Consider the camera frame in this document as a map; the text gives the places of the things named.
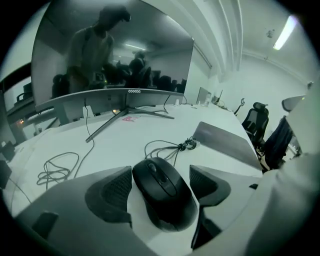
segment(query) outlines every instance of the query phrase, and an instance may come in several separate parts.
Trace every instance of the wire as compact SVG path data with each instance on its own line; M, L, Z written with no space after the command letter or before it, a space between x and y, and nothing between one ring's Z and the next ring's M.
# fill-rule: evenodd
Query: wire
M89 111L88 111L88 108L87 108L87 105L86 105L86 100L84 100L84 107L86 109L85 126L86 126L86 130L87 130L88 134L91 136L91 134L89 132L89 128L88 128ZM78 171L79 171L83 161L86 159L86 157L89 155L89 153L94 149L94 147L95 147L95 141L92 140L92 147L85 154L83 159L80 161L80 163L79 163L79 165L78 165L78 167L77 167L77 169L75 171L75 174L74 174L73 178L77 177ZM72 169L69 169L69 168L66 168L66 167L63 167L63 166L59 166L59 165L54 164L52 162L52 160L54 160L56 158L59 158L59 157L62 157L62 156L66 156L66 155L76 155L77 156L76 162L73 165ZM61 154L55 155L54 157L52 157L49 160L45 161L45 163L43 164L44 171L42 171L42 172L40 172L38 174L38 180L37 180L36 184L38 186L45 184L45 190L47 190L48 189L48 184L51 183L51 182L59 183L59 181L66 181L68 179L68 177L70 176L70 174L73 172L73 170L76 168L76 166L77 166L77 164L79 162L79 158L80 158L80 156L75 152L65 152L65 153L61 153ZM54 166L54 167L56 167L58 169L57 170L53 170L53 171L49 171L48 170L48 164L51 164L52 166Z
M26 193L21 189L21 187L18 186L17 183L15 183L11 178L9 178L9 180L15 185L15 188L18 188L23 194L24 196L26 197L26 199L29 201L29 203L31 204L31 200L29 199L29 197L26 195ZM12 199L11 199L11 204L10 204L10 212L12 213L12 203L13 203L13 196L14 196L14 193L12 194Z
M185 98L185 103L181 103L181 105L187 105L188 104L188 100L187 100L187 98L186 98L186 96L185 95L183 95L183 97Z
M166 100L165 100L165 102L164 102L164 104L163 104L163 109L164 109L164 111L165 111L167 114L169 114L169 113L168 113L168 111L166 110L166 103L167 103L167 101L169 100L170 96L171 96L171 95L169 95L168 98L166 98Z
M164 143L168 143L168 144L171 144L174 146L158 147L147 154L147 146L150 145L151 143L155 143L155 142L164 142ZM172 142L166 141L166 140L153 140L144 146L144 159L147 159L149 156L150 156L150 158L153 158L154 153L156 153L156 157L158 158L160 152L165 151L165 150L174 150L173 152L168 154L166 157L163 157L163 159L166 161L168 161L174 157L174 163L173 163L173 167L174 167L176 165L176 161L177 161L177 157L178 157L179 152L184 151L185 149L194 150L196 148L196 146L197 146L197 142L192 137L187 138L184 141L184 143L180 143L180 144L175 144L175 143L172 143Z

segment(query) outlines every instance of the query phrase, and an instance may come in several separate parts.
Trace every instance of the mouse scroll wheel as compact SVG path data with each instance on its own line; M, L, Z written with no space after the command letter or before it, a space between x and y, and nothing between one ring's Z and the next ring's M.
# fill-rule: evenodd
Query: mouse scroll wheel
M161 170L158 171L153 163L149 163L148 167L152 172L154 172L155 178L157 178L160 182L164 183L167 181L168 178L166 175Z

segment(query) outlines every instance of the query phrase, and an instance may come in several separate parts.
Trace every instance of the coocaa logo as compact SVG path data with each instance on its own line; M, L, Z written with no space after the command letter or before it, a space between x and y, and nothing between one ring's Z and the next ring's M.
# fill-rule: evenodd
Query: coocaa logo
M128 90L128 93L136 93L136 94L139 94L141 93L140 90Z

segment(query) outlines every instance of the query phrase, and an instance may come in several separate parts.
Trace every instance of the black computer mouse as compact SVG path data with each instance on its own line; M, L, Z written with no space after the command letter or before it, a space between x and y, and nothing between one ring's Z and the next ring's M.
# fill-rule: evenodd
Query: black computer mouse
M145 159L133 167L132 176L156 227L170 232L182 231L194 222L198 210L192 193L166 160Z

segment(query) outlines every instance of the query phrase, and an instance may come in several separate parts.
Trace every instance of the person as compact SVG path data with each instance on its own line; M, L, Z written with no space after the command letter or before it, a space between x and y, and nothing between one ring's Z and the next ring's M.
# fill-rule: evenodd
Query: person
M88 90L93 81L103 78L102 68L108 69L113 59L114 39L109 31L120 21L129 22L131 15L120 4L109 4L99 14L98 21L76 32L68 53L67 74L69 92Z

